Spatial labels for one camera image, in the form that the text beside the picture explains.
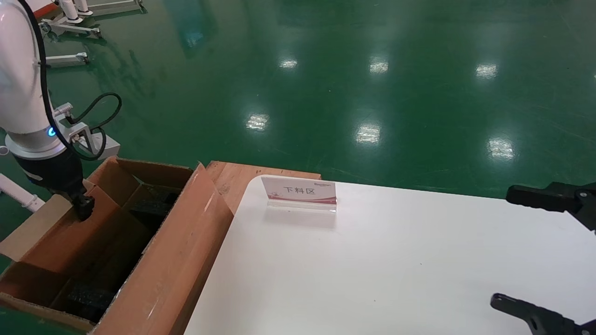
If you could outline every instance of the cable connector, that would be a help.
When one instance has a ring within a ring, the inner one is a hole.
[[[57,117],[59,115],[66,115],[67,117],[71,117],[70,111],[73,109],[73,106],[70,103],[65,103],[63,105],[60,105],[56,108],[54,108],[54,117]]]

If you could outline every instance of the white metal stand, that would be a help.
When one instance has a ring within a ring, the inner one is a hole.
[[[11,198],[17,200],[21,206],[29,209],[33,213],[45,204],[45,201],[38,198],[37,195],[27,192],[24,188],[17,185],[17,183],[0,173],[0,193],[1,192],[8,194]]]
[[[114,14],[114,13],[122,13],[126,11],[133,11],[143,8],[142,0],[125,0],[125,1],[117,1],[117,2],[109,2],[107,4],[98,4],[98,5],[90,5],[89,10],[93,12],[91,17],[97,17],[100,15],[107,15],[107,14]],[[94,36],[96,38],[103,38],[101,36],[101,31],[99,28],[85,28],[79,27],[74,24],[70,24],[67,22],[68,18],[64,14],[58,15],[53,20],[42,19],[41,23],[39,24],[41,29],[44,32],[51,32],[54,29],[63,30],[66,32],[73,32],[73,33],[84,33],[88,36]]]
[[[76,55],[46,57],[45,61],[47,64],[52,66],[72,66],[89,64],[89,57],[87,56],[86,52],[79,52]]]

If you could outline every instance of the cardboard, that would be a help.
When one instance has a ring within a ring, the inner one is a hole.
[[[85,187],[95,197],[88,220],[53,196],[0,243],[14,261],[0,305],[93,334],[184,332],[233,217],[205,168],[111,157]],[[128,209],[157,189],[180,195],[154,234]],[[69,297],[81,285],[117,293],[101,318]]]
[[[236,214],[236,210],[240,205],[240,200],[242,200],[242,196],[244,196],[244,191],[249,185],[249,182],[256,176],[274,175],[305,179],[321,179],[321,175],[318,173],[219,162],[216,160],[209,163],[207,171],[211,180],[215,183],[215,187],[218,189],[219,194],[222,195],[233,214]]]

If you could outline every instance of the metal frame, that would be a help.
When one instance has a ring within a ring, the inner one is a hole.
[[[46,64],[52,66],[72,66],[89,64],[89,57],[86,52],[79,52],[76,55],[49,56],[45,57]]]
[[[133,11],[143,8],[143,1],[142,0],[125,0],[125,1],[117,1],[117,2],[109,2],[107,4],[98,4],[98,5],[90,5],[89,10],[93,12],[93,15],[90,17],[97,17],[100,15],[107,15],[107,14],[114,14],[114,13],[122,13],[126,11]],[[64,13],[58,15],[53,20],[48,20],[44,18],[41,20],[39,24],[41,29],[45,32],[51,32],[54,29],[63,30],[66,32],[73,32],[73,33],[84,33],[88,36],[94,36],[96,38],[103,38],[101,36],[101,31],[99,28],[85,28],[79,27],[74,24],[70,24],[66,22],[67,17]]]
[[[71,127],[64,126],[61,121],[66,118],[68,113],[63,113],[55,117],[60,131],[64,137],[73,145],[78,144],[88,154],[96,155],[100,152],[103,143],[103,137],[100,133],[92,134],[89,126],[85,122],[79,122]],[[108,135],[105,136],[105,149],[103,154],[97,158],[98,160],[106,159],[110,156],[115,156],[120,151],[120,144]]]

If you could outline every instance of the white pipe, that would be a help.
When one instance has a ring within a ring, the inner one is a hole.
[[[0,173],[0,191],[8,194],[14,200],[21,203],[21,206],[29,209],[35,213],[45,201],[41,200],[35,194],[27,192],[24,188],[17,185],[14,181],[8,179],[5,175]]]

